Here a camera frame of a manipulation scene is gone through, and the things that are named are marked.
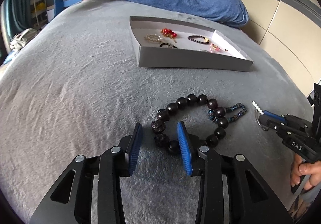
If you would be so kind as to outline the person's right hand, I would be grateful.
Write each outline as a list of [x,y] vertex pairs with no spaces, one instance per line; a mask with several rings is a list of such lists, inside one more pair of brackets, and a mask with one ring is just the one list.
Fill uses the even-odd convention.
[[304,190],[310,190],[320,184],[321,181],[321,162],[317,161],[313,164],[304,163],[301,156],[294,155],[294,159],[291,166],[290,185],[294,187],[299,185],[300,177],[310,175],[309,180],[304,186]]

